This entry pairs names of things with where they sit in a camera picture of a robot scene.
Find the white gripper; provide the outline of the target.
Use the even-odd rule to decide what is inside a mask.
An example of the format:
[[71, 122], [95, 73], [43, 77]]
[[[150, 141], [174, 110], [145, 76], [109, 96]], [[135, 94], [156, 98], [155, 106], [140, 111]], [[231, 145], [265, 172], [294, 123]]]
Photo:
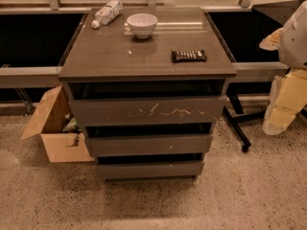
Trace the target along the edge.
[[284, 24], [264, 38], [259, 47], [267, 51], [278, 49], [279, 60], [291, 70], [285, 77], [275, 76], [270, 103], [262, 129], [266, 134], [284, 132], [296, 115], [307, 105], [307, 1], [304, 1]]

